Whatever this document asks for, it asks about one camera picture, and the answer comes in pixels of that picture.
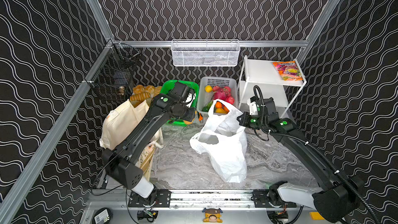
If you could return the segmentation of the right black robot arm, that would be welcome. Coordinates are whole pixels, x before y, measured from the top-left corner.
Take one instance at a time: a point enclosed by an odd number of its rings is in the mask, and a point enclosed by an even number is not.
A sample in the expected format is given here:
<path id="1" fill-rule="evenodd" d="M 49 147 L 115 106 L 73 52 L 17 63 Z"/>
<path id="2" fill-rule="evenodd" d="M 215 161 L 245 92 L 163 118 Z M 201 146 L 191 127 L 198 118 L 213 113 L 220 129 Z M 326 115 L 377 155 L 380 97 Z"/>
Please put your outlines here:
<path id="1" fill-rule="evenodd" d="M 265 196 L 254 194 L 252 200 L 258 203 L 264 199 L 274 207 L 295 203 L 301 207 L 315 209 L 325 220 L 344 222 L 346 215 L 363 205 L 373 221 L 380 223 L 376 212 L 363 197 L 364 182 L 357 176 L 348 176 L 335 166 L 318 148 L 306 140 L 295 122 L 280 118 L 273 98 L 264 98 L 258 85 L 250 98 L 250 111 L 237 117 L 239 125 L 262 131 L 267 137 L 288 148 L 312 173 L 318 187 L 300 187 L 286 180 L 272 184 Z"/>

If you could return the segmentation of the yellow mango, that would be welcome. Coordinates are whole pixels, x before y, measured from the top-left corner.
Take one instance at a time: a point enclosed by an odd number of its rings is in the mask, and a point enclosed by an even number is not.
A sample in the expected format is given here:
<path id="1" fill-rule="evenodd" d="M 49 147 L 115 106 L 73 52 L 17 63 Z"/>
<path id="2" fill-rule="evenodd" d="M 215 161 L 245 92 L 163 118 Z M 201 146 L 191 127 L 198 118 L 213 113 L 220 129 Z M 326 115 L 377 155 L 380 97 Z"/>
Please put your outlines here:
<path id="1" fill-rule="evenodd" d="M 217 109 L 215 110 L 215 112 L 216 112 L 216 113 L 219 113 L 219 114 L 227 114 L 227 113 L 228 113 L 228 112 L 225 111 L 223 108 L 217 108 Z"/>

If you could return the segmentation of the orange candy bag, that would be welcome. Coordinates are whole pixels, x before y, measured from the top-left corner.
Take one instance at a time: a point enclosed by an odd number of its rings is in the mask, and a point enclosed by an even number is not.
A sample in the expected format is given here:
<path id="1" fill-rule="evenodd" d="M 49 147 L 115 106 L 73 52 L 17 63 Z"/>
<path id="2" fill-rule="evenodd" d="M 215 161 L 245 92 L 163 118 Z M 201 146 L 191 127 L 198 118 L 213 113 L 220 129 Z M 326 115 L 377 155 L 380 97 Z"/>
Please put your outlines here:
<path id="1" fill-rule="evenodd" d="M 273 66 L 284 81 L 302 81 L 303 77 L 295 61 L 273 62 Z"/>

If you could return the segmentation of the red apple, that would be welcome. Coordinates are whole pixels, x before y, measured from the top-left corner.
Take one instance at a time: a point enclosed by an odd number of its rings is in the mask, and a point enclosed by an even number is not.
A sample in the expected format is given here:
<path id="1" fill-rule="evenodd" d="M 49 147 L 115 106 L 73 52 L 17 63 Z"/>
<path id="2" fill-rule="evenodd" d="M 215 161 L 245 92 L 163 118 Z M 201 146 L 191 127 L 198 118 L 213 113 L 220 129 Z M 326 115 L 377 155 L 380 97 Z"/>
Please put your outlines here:
<path id="1" fill-rule="evenodd" d="M 228 102 L 229 104 L 233 105 L 235 103 L 235 99 L 232 96 L 229 96 L 226 98 L 226 102 Z"/>

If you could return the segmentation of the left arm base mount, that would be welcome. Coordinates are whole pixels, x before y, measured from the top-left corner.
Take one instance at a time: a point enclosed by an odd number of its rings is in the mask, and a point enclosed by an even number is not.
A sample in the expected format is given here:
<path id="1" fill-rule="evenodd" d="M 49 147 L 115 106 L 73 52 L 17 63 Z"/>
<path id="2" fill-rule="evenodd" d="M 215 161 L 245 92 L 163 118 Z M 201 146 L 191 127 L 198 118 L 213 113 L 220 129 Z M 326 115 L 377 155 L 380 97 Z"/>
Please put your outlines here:
<path id="1" fill-rule="evenodd" d="M 131 192 L 127 206 L 132 208 L 156 208 L 170 207 L 171 191 L 166 189 L 154 189 L 149 197 L 144 198 L 135 192 Z"/>

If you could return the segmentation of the white plastic fruit basket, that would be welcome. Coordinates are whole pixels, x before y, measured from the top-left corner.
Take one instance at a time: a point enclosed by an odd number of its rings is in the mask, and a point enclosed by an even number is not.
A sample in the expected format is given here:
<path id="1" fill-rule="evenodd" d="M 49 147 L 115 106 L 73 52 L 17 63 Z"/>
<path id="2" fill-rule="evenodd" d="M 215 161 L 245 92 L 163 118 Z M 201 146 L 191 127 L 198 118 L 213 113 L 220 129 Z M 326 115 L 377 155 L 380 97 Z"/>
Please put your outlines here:
<path id="1" fill-rule="evenodd" d="M 203 77 L 200 82 L 197 110 L 208 114 L 214 100 L 228 102 L 238 108 L 238 90 L 234 79 L 224 77 Z"/>

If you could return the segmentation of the yellow label plate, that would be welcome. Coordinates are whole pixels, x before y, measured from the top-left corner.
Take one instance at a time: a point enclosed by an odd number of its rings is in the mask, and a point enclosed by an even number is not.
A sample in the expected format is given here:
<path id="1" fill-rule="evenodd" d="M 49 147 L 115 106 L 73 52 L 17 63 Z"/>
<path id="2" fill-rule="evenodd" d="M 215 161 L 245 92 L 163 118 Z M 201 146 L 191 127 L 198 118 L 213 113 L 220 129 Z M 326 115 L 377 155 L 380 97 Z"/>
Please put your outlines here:
<path id="1" fill-rule="evenodd" d="M 325 220 L 318 212 L 310 212 L 309 214 L 312 220 Z"/>

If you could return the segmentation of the white two-tier shelf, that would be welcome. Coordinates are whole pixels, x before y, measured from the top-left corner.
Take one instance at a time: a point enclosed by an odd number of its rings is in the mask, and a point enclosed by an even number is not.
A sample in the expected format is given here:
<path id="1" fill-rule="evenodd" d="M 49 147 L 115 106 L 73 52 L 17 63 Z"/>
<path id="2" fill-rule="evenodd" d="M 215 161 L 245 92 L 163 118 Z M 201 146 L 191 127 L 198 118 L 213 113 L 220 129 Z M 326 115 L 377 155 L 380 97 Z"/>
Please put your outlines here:
<path id="1" fill-rule="evenodd" d="M 273 98 L 279 115 L 287 117 L 288 110 L 295 101 L 299 93 L 307 84 L 306 78 L 302 75 L 302 80 L 299 81 L 285 81 L 277 72 L 274 61 L 249 59 L 244 56 L 244 63 L 240 72 L 239 84 L 237 86 L 238 108 L 242 104 L 247 104 L 247 101 L 254 96 L 253 87 L 259 86 L 264 98 Z M 293 98 L 287 98 L 286 89 L 288 87 L 297 87 L 297 92 Z"/>

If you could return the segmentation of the white plastic grocery bag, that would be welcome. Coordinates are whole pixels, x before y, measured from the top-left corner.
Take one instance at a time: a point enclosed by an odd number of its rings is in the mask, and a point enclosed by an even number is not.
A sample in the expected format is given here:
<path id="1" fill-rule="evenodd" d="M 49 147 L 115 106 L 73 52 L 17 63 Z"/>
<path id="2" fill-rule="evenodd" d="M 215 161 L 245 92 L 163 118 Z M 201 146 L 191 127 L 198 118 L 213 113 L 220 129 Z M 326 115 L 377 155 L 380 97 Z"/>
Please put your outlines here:
<path id="1" fill-rule="evenodd" d="M 216 102 L 221 102 L 228 113 L 216 113 Z M 204 127 L 190 139 L 191 148 L 198 154 L 208 154 L 212 167 L 224 182 L 241 183 L 247 176 L 247 137 L 246 128 L 239 125 L 237 117 L 243 113 L 222 100 L 214 100 L 213 105 Z"/>

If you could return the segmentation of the pink dragon fruit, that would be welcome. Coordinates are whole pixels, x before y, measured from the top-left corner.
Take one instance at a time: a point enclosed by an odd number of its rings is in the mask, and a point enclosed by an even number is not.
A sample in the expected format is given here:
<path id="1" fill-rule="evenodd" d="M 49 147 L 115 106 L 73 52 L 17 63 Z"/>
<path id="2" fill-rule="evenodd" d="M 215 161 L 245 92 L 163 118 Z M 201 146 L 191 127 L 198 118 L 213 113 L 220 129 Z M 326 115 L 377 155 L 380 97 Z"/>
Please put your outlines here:
<path id="1" fill-rule="evenodd" d="M 226 87 L 218 87 L 215 86 L 212 88 L 213 89 L 213 100 L 223 100 L 226 101 L 226 98 L 231 96 L 231 88 L 226 86 Z"/>

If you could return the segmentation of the cream canvas tote bag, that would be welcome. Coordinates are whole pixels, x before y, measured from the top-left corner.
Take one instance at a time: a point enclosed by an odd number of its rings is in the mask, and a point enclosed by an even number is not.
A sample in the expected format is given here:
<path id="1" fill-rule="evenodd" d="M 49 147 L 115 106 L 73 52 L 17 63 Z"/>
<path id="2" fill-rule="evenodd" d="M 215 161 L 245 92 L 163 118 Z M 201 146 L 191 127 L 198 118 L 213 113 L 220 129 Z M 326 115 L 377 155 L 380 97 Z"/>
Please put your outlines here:
<path id="1" fill-rule="evenodd" d="M 104 120 L 102 136 L 99 145 L 110 150 L 116 148 L 137 127 L 149 110 L 148 101 L 130 100 L 120 104 L 115 110 L 110 111 Z M 141 153 L 136 166 L 144 172 L 144 177 L 149 180 L 153 155 L 157 148 L 163 148 L 163 133 L 159 129 Z"/>

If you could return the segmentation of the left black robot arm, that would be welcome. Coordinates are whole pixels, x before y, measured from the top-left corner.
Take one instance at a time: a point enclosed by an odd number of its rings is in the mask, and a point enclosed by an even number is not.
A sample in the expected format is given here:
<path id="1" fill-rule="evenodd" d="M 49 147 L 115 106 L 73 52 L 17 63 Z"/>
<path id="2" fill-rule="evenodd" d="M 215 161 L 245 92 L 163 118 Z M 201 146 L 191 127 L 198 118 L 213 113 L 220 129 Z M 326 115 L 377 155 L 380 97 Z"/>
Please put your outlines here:
<path id="1" fill-rule="evenodd" d="M 154 191 L 154 185 L 144 178 L 143 170 L 135 164 L 155 133 L 168 120 L 192 121 L 195 118 L 195 108 L 188 107 L 186 103 L 190 92 L 188 85 L 176 82 L 167 94 L 155 96 L 146 115 L 121 144 L 103 151 L 106 173 L 126 189 L 148 198 Z"/>

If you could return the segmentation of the cartoon figure sticker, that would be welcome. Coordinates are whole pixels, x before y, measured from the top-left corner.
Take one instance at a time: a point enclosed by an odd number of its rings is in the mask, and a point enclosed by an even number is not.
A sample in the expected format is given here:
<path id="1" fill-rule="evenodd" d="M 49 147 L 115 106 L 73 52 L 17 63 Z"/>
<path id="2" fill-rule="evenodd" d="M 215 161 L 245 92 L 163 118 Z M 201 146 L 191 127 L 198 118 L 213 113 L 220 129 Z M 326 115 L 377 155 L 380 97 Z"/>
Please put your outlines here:
<path id="1" fill-rule="evenodd" d="M 223 211 L 220 208 L 204 208 L 202 213 L 205 214 L 204 223 L 223 223 L 221 219 Z"/>

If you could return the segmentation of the green plastic basket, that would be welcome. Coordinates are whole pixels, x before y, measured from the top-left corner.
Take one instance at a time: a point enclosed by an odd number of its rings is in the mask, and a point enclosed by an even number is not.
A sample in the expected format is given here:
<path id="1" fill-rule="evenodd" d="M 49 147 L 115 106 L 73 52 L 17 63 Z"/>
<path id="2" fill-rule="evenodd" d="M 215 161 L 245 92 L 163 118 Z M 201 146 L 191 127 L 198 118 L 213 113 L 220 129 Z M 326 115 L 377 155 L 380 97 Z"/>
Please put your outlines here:
<path id="1" fill-rule="evenodd" d="M 199 85 L 194 82 L 183 81 L 183 80 L 168 80 L 166 81 L 162 89 L 160 91 L 161 94 L 168 94 L 172 92 L 176 86 L 176 84 L 181 87 L 184 85 L 184 94 L 182 96 L 183 105 L 185 105 L 192 112 L 192 120 L 188 120 L 186 117 L 184 119 L 176 119 L 173 117 L 170 119 L 167 124 L 168 125 L 176 125 L 180 127 L 185 127 L 193 122 L 196 115 L 198 94 L 199 94 Z"/>

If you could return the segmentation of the dark green cucumber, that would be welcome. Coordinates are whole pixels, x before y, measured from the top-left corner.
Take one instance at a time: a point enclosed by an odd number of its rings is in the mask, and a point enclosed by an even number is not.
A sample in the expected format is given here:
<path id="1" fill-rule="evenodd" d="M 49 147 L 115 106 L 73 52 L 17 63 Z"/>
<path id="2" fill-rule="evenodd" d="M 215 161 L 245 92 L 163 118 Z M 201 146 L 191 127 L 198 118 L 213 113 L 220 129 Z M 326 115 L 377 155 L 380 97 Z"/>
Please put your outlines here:
<path id="1" fill-rule="evenodd" d="M 202 112 L 208 113 L 209 110 L 210 110 L 210 108 L 212 107 L 212 105 L 213 105 L 213 101 L 210 101 L 206 106 L 204 106 L 204 107 L 202 108 Z"/>

